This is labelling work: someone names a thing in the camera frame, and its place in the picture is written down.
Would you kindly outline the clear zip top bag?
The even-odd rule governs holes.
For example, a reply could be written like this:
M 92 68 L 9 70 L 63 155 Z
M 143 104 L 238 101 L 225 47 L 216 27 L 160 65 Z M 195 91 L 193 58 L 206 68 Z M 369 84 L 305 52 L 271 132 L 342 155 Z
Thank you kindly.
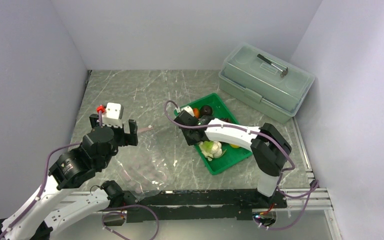
M 155 196 L 174 183 L 174 170 L 166 158 L 154 125 L 137 132 L 138 145 L 118 148 L 109 170 L 120 187 L 139 201 Z

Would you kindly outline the green plastic tray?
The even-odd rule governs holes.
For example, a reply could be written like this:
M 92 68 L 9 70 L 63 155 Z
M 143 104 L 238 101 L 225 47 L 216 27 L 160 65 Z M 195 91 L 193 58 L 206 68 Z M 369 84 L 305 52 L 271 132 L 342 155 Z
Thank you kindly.
M 198 110 L 204 105 L 208 105 L 212 108 L 214 117 L 218 119 L 227 119 L 232 124 L 239 124 L 236 117 L 217 93 L 211 93 L 198 100 L 184 104 L 181 107 L 187 108 L 188 112 L 197 114 Z M 212 175 L 220 174 L 252 155 L 252 152 L 245 148 L 221 141 L 199 142 L 195 144 L 194 147 Z

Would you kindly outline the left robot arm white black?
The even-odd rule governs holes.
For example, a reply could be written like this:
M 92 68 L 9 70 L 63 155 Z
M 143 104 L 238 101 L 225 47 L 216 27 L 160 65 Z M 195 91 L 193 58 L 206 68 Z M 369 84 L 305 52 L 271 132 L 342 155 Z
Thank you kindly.
M 48 240 L 88 215 L 109 208 L 133 205 L 137 199 L 122 190 L 114 180 L 107 180 L 92 193 L 58 209 L 66 197 L 107 168 L 119 147 L 138 145 L 138 127 L 128 121 L 129 132 L 123 125 L 111 125 L 110 118 L 90 117 L 91 132 L 80 144 L 60 155 L 49 167 L 38 190 L 8 218 L 0 219 L 0 240 Z

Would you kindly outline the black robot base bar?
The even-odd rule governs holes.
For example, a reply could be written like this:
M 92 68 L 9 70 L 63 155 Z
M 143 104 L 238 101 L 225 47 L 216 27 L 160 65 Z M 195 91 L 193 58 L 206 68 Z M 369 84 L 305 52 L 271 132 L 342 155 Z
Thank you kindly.
M 128 223 L 141 223 L 159 219 L 203 220 L 236 219 L 251 220 L 259 210 L 285 209 L 287 201 L 275 192 L 267 197 L 255 188 L 207 189 L 207 190 L 163 190 L 154 196 L 138 200 L 129 191 L 122 199 L 111 202 L 106 208 L 126 211 Z

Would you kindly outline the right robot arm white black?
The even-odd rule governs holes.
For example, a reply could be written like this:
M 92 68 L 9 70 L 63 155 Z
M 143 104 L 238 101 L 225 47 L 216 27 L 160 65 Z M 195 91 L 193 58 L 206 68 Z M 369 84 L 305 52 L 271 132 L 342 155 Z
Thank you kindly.
M 188 145 L 196 145 L 208 160 L 225 155 L 222 144 L 230 144 L 252 152 L 262 172 L 255 194 L 256 203 L 267 208 L 275 201 L 275 190 L 284 165 L 290 160 L 292 147 L 269 123 L 262 127 L 243 126 L 213 116 L 196 118 L 183 110 L 174 119 Z

